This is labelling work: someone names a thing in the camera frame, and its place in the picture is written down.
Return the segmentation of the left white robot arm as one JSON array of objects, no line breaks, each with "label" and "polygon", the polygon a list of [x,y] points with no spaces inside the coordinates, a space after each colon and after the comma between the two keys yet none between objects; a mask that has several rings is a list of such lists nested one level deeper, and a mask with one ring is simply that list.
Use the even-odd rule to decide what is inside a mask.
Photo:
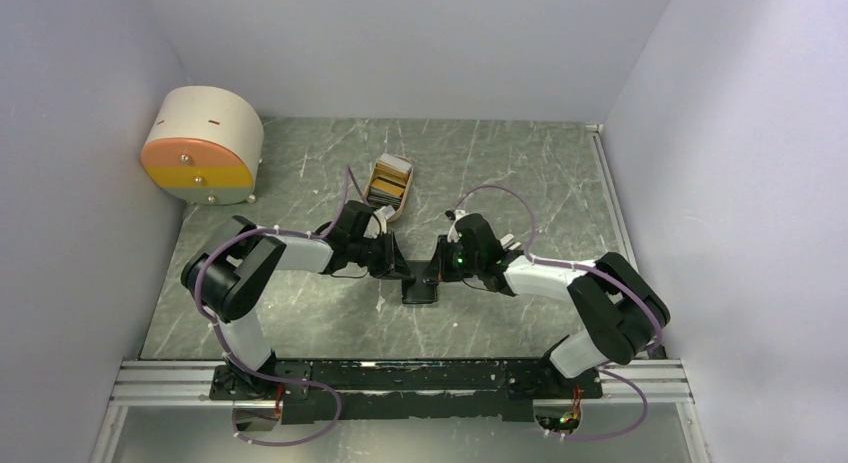
[{"label": "left white robot arm", "polygon": [[333,276],[350,264],[375,279],[413,278],[386,218],[348,201],[313,233],[260,227],[233,216],[184,265],[180,282],[219,336],[237,386],[261,399],[277,383],[276,355],[256,310],[270,278],[277,271]]}]

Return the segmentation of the black leather card holder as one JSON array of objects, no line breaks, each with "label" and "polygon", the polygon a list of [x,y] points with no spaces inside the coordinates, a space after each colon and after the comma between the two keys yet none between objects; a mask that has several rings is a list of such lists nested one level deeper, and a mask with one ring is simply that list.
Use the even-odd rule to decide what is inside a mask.
[{"label": "black leather card holder", "polygon": [[427,261],[415,260],[408,263],[411,273],[401,282],[401,302],[404,305],[429,305],[438,300],[438,285],[425,279]]}]

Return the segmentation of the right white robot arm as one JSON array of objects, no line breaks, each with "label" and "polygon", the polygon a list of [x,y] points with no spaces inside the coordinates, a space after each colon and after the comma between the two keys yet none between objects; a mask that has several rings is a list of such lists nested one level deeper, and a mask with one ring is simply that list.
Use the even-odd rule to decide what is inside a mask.
[{"label": "right white robot arm", "polygon": [[548,364],[539,381],[548,395],[565,396],[585,371],[605,363],[626,365],[660,344],[670,312],[623,255],[607,252],[591,262],[544,259],[527,252],[512,234],[496,237],[478,213],[458,210],[451,221],[424,267],[424,282],[476,278],[489,292],[573,304],[582,328],[544,355]]}]

